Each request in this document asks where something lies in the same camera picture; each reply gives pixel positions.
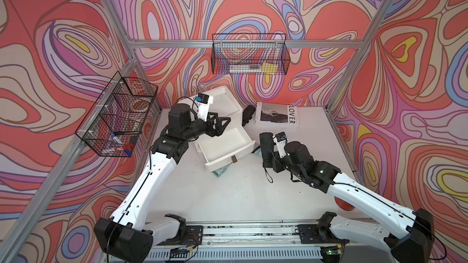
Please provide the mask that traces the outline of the white drawer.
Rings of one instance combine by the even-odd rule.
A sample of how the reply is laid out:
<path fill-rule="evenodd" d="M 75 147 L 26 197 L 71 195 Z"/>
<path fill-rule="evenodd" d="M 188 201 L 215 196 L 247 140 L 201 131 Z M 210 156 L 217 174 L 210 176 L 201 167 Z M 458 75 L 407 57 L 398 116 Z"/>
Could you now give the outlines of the white drawer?
<path fill-rule="evenodd" d="M 243 127 L 226 130 L 221 136 L 202 135 L 195 141 L 195 148 L 204 160 L 205 169 L 213 172 L 232 163 L 232 156 L 237 160 L 250 154 L 255 146 L 253 140 Z"/>

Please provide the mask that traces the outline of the white drawer cabinet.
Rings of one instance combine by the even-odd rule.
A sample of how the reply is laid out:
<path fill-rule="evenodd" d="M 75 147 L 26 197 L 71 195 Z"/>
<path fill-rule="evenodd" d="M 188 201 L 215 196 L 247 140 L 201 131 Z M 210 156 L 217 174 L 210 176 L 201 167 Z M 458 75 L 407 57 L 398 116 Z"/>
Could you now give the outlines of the white drawer cabinet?
<path fill-rule="evenodd" d="M 209 113 L 215 112 L 218 113 L 219 116 L 231 118 L 231 122 L 227 126 L 228 130 L 234 129 L 235 127 L 242 127 L 243 108 L 228 87 L 219 86 L 218 88 L 203 93 L 214 97 L 214 102 L 209 108 Z M 198 93 L 190 97 L 190 99 L 192 99 L 192 101 L 189 102 L 190 105 L 195 102 L 195 97 L 197 95 Z"/>

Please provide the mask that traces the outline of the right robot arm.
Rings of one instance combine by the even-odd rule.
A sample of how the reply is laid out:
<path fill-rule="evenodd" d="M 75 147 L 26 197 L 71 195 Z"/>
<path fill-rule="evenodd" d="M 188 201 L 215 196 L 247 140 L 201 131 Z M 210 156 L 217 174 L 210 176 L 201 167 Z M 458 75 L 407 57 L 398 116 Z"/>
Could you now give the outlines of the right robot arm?
<path fill-rule="evenodd" d="M 356 182 L 340 168 L 316 161 L 298 141 L 270 151 L 272 164 L 287 170 L 293 182 L 302 182 L 348 203 L 374 220 L 373 224 L 325 214 L 324 234 L 357 241 L 392 254 L 399 263 L 427 263 L 435 242 L 434 219 L 428 211 L 392 202 Z"/>

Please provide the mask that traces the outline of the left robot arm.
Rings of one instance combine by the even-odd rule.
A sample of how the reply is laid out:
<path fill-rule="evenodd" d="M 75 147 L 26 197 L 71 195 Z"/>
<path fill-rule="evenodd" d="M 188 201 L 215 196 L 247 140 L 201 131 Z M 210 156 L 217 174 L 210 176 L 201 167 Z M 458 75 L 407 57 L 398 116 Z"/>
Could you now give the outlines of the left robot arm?
<path fill-rule="evenodd" d="M 186 220 L 166 214 L 146 226 L 150 204 L 164 181 L 178 165 L 189 143 L 202 135 L 221 136 L 230 124 L 229 117 L 178 103 L 168 113 L 168 124 L 150 148 L 149 161 L 124 201 L 108 218 L 100 218 L 94 226 L 99 246 L 107 258 L 116 257 L 126 263 L 142 263 L 151 248 L 160 243 L 197 243 L 197 236 L 188 233 Z"/>

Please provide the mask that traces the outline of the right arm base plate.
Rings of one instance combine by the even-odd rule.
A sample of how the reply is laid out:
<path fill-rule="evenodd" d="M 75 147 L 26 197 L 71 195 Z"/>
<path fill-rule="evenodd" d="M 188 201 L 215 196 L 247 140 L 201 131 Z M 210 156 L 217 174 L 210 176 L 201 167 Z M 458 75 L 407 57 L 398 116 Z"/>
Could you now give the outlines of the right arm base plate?
<path fill-rule="evenodd" d="M 299 235 L 302 244 L 348 244 L 347 239 L 337 238 L 331 231 L 332 219 L 337 216 L 333 212 L 325 212 L 316 224 L 300 224 L 294 230 Z"/>

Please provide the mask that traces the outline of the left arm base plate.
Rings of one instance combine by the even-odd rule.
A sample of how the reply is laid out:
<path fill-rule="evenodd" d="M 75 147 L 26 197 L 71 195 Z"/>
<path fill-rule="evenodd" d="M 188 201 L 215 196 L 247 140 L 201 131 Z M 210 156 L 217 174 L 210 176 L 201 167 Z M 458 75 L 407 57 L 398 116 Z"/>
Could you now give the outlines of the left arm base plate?
<path fill-rule="evenodd" d="M 173 225 L 177 222 L 177 231 L 173 237 L 167 237 L 158 245 L 201 245 L 204 234 L 202 225 L 188 225 L 185 218 L 176 214 L 165 214 L 165 222 L 170 223 L 170 234 L 173 233 Z"/>

